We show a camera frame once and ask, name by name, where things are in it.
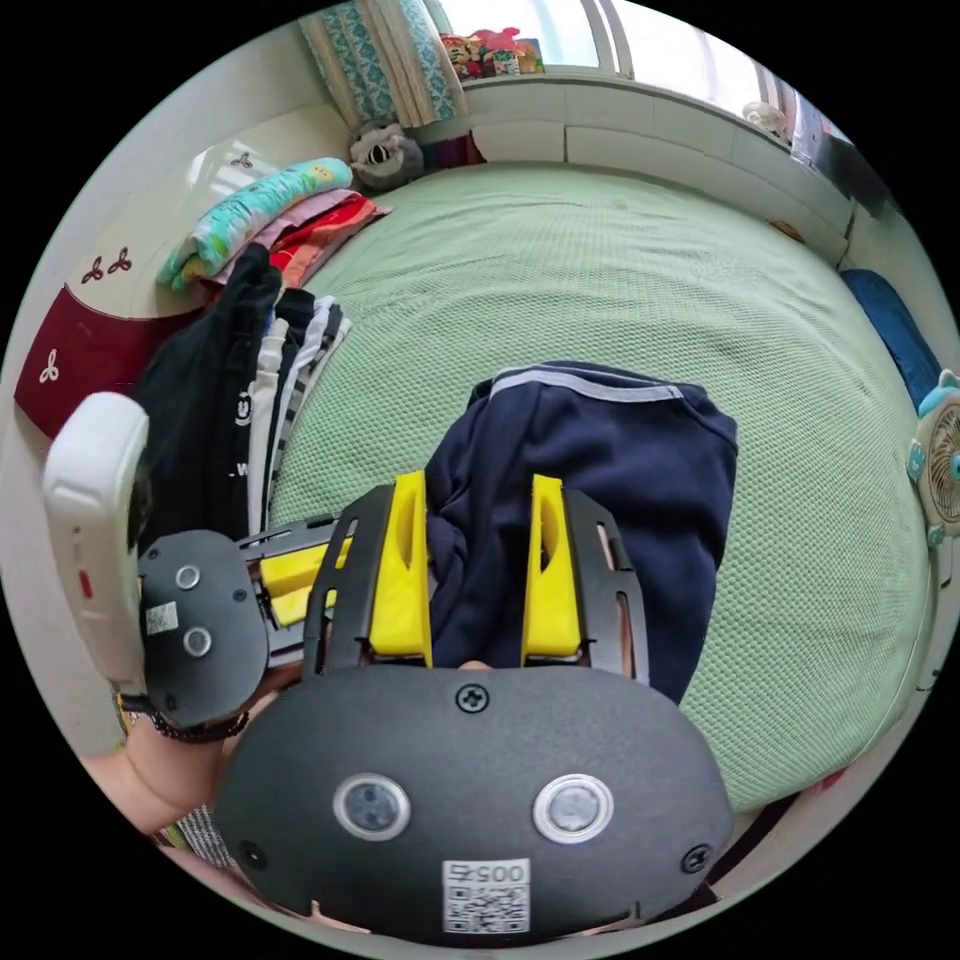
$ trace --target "yellow plastic part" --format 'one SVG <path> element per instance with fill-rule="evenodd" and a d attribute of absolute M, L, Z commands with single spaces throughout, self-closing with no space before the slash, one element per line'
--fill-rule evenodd
<path fill-rule="evenodd" d="M 427 484 L 418 470 L 393 488 L 370 627 L 378 656 L 423 657 L 433 666 L 427 562 Z"/>
<path fill-rule="evenodd" d="M 347 559 L 351 543 L 353 543 L 352 537 L 347 537 L 343 541 L 340 556 L 337 558 L 338 570 Z M 319 547 L 304 547 L 303 550 L 294 550 L 292 553 L 284 553 L 278 557 L 268 557 L 260 561 L 260 580 L 274 606 L 287 594 L 304 588 L 309 593 L 313 581 L 317 579 L 317 571 L 327 554 L 328 546 L 329 544 L 324 543 Z"/>
<path fill-rule="evenodd" d="M 537 474 L 533 478 L 521 662 L 527 657 L 572 657 L 580 649 L 580 640 L 563 484 Z"/>
<path fill-rule="evenodd" d="M 270 606 L 273 607 L 273 615 L 277 618 L 277 623 L 281 627 L 290 627 L 299 623 L 307 616 L 307 604 L 310 602 L 310 587 L 301 587 L 299 590 L 293 590 L 285 593 L 282 597 L 275 600 L 270 598 Z M 337 602 L 337 591 L 331 590 L 327 594 L 327 609 L 329 610 Z"/>

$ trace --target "small fan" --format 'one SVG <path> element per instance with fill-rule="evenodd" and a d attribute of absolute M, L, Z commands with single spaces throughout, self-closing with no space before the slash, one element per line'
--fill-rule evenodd
<path fill-rule="evenodd" d="M 748 103 L 743 108 L 743 119 L 781 139 L 787 132 L 787 118 L 769 103 Z"/>
<path fill-rule="evenodd" d="M 920 404 L 907 473 L 927 519 L 927 543 L 960 536 L 960 380 L 949 370 Z"/>

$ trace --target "textured green blanket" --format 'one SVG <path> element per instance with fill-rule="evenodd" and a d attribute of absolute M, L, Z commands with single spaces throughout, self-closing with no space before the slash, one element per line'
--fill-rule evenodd
<path fill-rule="evenodd" d="M 338 512 L 419 469 L 506 366 L 700 383 L 736 418 L 740 460 L 683 706 L 735 805 L 805 787 L 886 730 L 928 601 L 903 467 L 916 417 L 836 273 L 766 224 L 608 173 L 473 167 L 384 202 L 395 212 L 310 283 L 355 325 L 301 415 L 272 519 Z"/>

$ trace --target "white controller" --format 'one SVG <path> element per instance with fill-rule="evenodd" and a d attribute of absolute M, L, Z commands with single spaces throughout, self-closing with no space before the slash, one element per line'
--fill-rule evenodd
<path fill-rule="evenodd" d="M 149 421 L 119 393 L 87 397 L 53 441 L 43 501 L 57 572 L 93 665 L 116 693 L 146 693 L 137 537 Z"/>

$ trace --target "bracelet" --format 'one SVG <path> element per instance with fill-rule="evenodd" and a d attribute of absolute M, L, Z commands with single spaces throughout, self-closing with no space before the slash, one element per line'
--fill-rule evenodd
<path fill-rule="evenodd" d="M 229 740 L 240 733 L 250 720 L 249 713 L 241 713 L 219 723 L 203 724 L 199 727 L 174 727 L 159 714 L 148 714 L 154 727 L 161 736 L 169 737 L 180 743 L 216 743 L 219 740 Z"/>

